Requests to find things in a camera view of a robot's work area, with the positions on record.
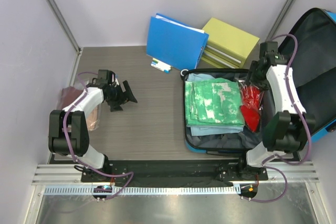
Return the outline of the light blue towel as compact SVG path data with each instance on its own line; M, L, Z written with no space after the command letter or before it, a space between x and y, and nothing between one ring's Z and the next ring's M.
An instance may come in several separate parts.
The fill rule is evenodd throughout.
M188 75L186 81L189 82L197 82L197 81L204 81L204 80L213 80L215 79L210 74L204 74L204 73L191 73Z

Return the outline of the maroon cloth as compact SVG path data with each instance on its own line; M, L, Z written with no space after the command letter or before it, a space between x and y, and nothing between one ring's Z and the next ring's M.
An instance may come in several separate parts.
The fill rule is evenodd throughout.
M69 106L82 94L82 92L82 90L72 86L62 89L58 108L63 109L64 107Z

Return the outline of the beige bra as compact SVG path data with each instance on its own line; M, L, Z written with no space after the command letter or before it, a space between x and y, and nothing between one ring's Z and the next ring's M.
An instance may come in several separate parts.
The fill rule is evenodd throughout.
M75 109L84 112L88 131L93 131L98 127L99 109L102 102L103 92L97 87L87 87L76 100Z

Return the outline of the red garment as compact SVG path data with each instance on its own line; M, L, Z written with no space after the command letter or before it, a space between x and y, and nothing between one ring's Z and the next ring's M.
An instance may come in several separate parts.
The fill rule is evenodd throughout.
M258 132L261 120L261 101L264 92L255 85L247 85L243 79L236 78L236 81L242 102L240 111L244 117L245 124L253 133Z

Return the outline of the blue suitcase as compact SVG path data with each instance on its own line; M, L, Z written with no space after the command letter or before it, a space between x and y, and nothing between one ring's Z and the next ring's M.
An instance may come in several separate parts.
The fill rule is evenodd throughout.
M293 60L293 81L301 104L314 115L311 130L316 142L335 130L335 13L312 8L295 23L290 33L298 40L298 51ZM275 115L271 91L262 96L260 123L256 133L245 127L232 134L193 136L185 127L186 146L196 153L219 152L233 156L255 147L267 123Z

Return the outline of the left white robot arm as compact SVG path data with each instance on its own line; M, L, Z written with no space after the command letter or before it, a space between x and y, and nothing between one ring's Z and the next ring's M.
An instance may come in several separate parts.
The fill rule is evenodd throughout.
M137 103L128 81L119 82L111 70L99 70L96 77L83 85L83 91L68 106L53 110L49 116L48 148L52 153L69 156L78 164L93 170L94 177L106 182L111 166L106 155L90 145L87 118L106 102L111 112L122 111L127 102Z

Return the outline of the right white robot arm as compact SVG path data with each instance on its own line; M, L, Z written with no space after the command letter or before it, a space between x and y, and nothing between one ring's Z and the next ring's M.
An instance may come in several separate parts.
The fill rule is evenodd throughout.
M263 126L262 141L256 147L241 156L237 164L219 168L220 180L267 179L266 165L270 161L311 146L315 118L306 113L296 92L291 67L295 55L288 58L280 54L275 41L261 43L259 60L252 62L245 85L271 94L273 116Z

